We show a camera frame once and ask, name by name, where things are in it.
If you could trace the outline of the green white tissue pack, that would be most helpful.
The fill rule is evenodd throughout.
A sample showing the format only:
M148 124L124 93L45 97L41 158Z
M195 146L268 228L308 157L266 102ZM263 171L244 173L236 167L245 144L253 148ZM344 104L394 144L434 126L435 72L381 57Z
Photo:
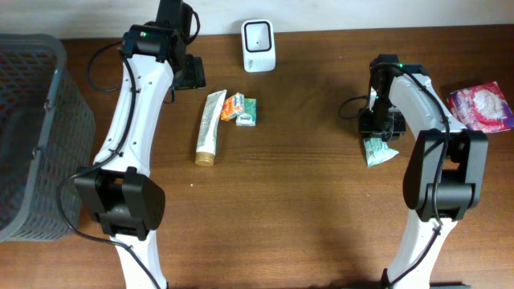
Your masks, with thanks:
M244 106L244 113L237 116L236 125L241 127L255 127L257 99L245 99Z

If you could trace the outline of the red purple tissue pack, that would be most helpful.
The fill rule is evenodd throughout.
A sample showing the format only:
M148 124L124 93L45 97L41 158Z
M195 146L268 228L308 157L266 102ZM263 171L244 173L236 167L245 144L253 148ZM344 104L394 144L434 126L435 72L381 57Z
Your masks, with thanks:
M496 81L454 91L447 102L452 115L470 130L513 129L513 112Z

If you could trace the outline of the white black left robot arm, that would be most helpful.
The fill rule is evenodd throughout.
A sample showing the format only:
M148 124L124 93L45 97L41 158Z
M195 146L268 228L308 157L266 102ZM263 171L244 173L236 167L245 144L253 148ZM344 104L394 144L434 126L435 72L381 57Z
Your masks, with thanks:
M108 134L89 168L72 178L102 243L117 249L128 288L166 288L157 250L165 192L150 175L161 106L178 90L204 88L202 60L187 53L200 27L182 0L161 0L155 20L133 25L117 44L123 82Z

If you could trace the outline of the white tube gold cap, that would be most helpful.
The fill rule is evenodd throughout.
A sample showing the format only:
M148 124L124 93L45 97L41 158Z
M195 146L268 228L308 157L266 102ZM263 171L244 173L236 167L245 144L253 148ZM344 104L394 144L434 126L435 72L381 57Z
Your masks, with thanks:
M212 166L214 164L217 144L218 122L220 121L222 106L226 98L226 90L209 94L202 113L195 164Z

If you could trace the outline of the orange tissue pack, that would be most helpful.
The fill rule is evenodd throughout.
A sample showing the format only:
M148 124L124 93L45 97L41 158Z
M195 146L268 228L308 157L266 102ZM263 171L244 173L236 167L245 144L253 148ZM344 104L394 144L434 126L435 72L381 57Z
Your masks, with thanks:
M222 106L221 120L233 120L237 116L245 112L245 97L244 94L236 92L234 95L225 99Z

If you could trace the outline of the teal wet wipes pack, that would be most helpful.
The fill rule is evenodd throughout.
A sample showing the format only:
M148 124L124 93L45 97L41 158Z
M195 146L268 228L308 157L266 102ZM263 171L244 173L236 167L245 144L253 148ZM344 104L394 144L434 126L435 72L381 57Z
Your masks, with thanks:
M399 154L398 150L391 149L386 142L376 137L363 139L365 160L368 167L380 165Z

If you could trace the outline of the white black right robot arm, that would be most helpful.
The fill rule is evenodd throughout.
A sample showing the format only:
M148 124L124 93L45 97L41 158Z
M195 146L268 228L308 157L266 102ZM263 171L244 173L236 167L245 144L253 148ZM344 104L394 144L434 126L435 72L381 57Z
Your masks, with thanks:
M428 288L443 243L479 202L487 136L451 115L423 65L380 54L369 73L365 107L357 115L361 135L388 142L411 131L415 138L402 183L406 228L379 286Z

